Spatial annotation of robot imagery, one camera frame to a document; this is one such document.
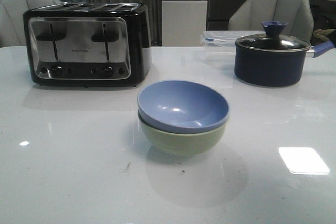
gray chair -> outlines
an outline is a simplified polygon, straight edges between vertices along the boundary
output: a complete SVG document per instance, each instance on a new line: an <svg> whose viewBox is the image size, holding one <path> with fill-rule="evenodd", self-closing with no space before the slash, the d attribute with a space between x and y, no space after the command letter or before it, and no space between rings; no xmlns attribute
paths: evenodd
<svg viewBox="0 0 336 224"><path fill-rule="evenodd" d="M25 46L23 13L60 0L0 0L0 47Z"/></svg>
<svg viewBox="0 0 336 224"><path fill-rule="evenodd" d="M229 30L263 30L262 21L289 24L282 34L310 41L314 21L308 0L247 0L229 20Z"/></svg>

pot lid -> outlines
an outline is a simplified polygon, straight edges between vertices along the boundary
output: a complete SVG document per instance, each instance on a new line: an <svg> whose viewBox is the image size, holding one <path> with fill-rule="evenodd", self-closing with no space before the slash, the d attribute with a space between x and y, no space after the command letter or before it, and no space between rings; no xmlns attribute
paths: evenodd
<svg viewBox="0 0 336 224"><path fill-rule="evenodd" d="M310 43L293 36L280 35L288 23L266 21L261 23L266 34L255 34L238 38L236 46L260 51L295 52L310 48Z"/></svg>

white table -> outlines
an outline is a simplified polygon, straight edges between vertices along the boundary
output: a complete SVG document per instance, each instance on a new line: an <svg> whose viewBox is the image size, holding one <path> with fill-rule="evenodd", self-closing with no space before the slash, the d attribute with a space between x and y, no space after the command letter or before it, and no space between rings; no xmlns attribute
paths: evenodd
<svg viewBox="0 0 336 224"><path fill-rule="evenodd" d="M31 81L25 47L1 48L0 223L334 223L336 51L306 59L299 83L263 88L239 81L224 49L153 47L136 88L63 88ZM168 156L143 135L137 95L165 79L228 100L210 151ZM291 165L308 154L308 170L292 173L279 148Z"/></svg>

stainless steel toaster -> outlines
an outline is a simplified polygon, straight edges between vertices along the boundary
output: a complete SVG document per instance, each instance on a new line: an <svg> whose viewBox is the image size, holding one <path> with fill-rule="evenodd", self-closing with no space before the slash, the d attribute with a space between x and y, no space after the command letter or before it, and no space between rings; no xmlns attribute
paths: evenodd
<svg viewBox="0 0 336 224"><path fill-rule="evenodd" d="M46 86L125 87L151 63L141 3L61 3L23 15L32 80Z"/></svg>

toaster knob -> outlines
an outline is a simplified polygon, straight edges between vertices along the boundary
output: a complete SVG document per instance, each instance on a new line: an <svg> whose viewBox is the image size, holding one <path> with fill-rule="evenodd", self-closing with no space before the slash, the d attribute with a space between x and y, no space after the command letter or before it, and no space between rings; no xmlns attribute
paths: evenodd
<svg viewBox="0 0 336 224"><path fill-rule="evenodd" d="M113 68L111 66L103 67L102 74L104 76L111 76L113 74Z"/></svg>
<svg viewBox="0 0 336 224"><path fill-rule="evenodd" d="M63 69L61 66L59 65L53 65L51 68L50 68L50 71L51 71L51 74L53 76L60 76L63 72Z"/></svg>

